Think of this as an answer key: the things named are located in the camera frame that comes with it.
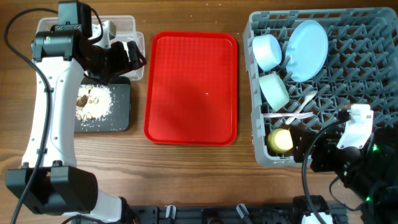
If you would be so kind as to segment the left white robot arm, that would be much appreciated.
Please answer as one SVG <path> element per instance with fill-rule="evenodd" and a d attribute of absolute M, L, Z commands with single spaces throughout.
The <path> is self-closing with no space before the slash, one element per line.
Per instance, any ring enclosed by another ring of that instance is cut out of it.
<path fill-rule="evenodd" d="M 75 108 L 84 78 L 101 84 L 141 69 L 147 62 L 134 41 L 114 40 L 115 31 L 92 20 L 98 13 L 80 1 L 61 1 L 58 22 L 35 35 L 26 62 L 37 75 L 32 131 L 21 167 L 6 173 L 6 187 L 36 215 L 64 215 L 68 221 L 138 223 L 126 199 L 101 191 L 96 176 L 77 168 Z"/>

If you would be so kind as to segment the green bowl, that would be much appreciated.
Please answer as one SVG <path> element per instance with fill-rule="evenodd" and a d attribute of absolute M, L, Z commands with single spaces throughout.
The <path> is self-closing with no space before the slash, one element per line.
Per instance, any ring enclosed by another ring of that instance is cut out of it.
<path fill-rule="evenodd" d="M 289 102 L 289 94 L 278 74 L 271 73 L 259 77 L 259 85 L 269 106 L 278 111 Z"/>

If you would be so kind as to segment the white plastic fork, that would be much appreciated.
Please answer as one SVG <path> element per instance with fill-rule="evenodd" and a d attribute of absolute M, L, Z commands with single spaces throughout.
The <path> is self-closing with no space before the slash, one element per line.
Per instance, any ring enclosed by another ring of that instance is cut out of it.
<path fill-rule="evenodd" d="M 308 113 L 264 113 L 264 118 L 283 118 L 283 117 L 293 117 L 296 119 L 305 119 L 312 117 L 314 115 L 313 112 Z"/>

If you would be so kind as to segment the yellow plastic cup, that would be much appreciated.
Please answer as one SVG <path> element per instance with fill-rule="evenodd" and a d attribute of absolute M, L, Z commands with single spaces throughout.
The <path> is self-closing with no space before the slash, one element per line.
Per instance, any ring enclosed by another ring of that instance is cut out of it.
<path fill-rule="evenodd" d="M 267 145 L 271 151 L 285 153 L 293 148 L 293 140 L 288 129 L 278 128 L 271 131 L 267 137 Z"/>

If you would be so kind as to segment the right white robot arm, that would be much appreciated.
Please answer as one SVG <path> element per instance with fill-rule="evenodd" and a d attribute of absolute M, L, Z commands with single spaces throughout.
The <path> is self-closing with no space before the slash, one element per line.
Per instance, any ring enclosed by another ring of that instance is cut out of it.
<path fill-rule="evenodd" d="M 332 128 L 315 143 L 311 169 L 335 172 L 363 200 L 364 223 L 397 223 L 397 128 L 377 129 L 362 149 L 338 149 L 341 130 Z"/>

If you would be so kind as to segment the light blue bowl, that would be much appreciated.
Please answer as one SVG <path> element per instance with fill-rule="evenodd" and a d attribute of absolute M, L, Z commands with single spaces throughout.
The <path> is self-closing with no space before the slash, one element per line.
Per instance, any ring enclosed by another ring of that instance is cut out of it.
<path fill-rule="evenodd" d="M 268 72 L 282 61 L 282 51 L 277 39 L 271 35 L 260 35 L 253 39 L 254 58 L 260 68 Z"/>

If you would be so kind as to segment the white plastic spoon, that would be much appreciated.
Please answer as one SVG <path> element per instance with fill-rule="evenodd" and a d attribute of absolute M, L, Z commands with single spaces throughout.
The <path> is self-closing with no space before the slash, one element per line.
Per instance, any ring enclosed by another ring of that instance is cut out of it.
<path fill-rule="evenodd" d="M 304 109 L 304 107 L 307 105 L 307 103 L 309 103 L 310 100 L 312 100 L 317 95 L 317 93 L 318 92 L 315 90 L 308 92 L 308 94 L 305 95 L 303 103 L 294 111 L 294 113 L 300 113 Z M 294 117 L 288 118 L 286 120 L 285 124 L 290 125 L 294 121 L 294 119 L 295 119 Z"/>

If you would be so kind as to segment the light blue plate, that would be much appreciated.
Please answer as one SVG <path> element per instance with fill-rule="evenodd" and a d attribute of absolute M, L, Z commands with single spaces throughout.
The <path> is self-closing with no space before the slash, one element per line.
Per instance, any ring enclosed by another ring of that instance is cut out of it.
<path fill-rule="evenodd" d="M 288 41 L 285 56 L 289 58 L 286 71 L 295 82 L 304 82 L 321 70 L 328 53 L 325 29 L 314 20 L 302 22 Z"/>

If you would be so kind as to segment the rice and food scraps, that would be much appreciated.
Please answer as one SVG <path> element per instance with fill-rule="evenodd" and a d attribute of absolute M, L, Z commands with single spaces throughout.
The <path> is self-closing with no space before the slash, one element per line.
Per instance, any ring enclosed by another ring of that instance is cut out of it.
<path fill-rule="evenodd" d="M 85 122 L 94 119 L 103 119 L 111 114 L 113 97 L 108 86 L 81 85 L 76 100 L 77 120 Z"/>

